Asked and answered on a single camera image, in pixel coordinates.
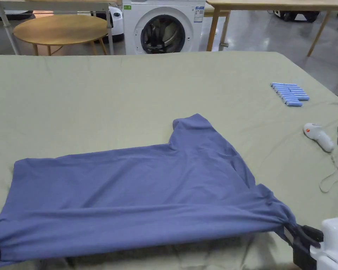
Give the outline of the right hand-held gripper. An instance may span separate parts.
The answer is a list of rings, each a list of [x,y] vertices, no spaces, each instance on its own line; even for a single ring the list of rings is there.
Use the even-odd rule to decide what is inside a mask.
[[[322,221],[321,230],[299,224],[284,226],[284,236],[293,250],[293,263],[299,269],[338,270],[338,217]]]

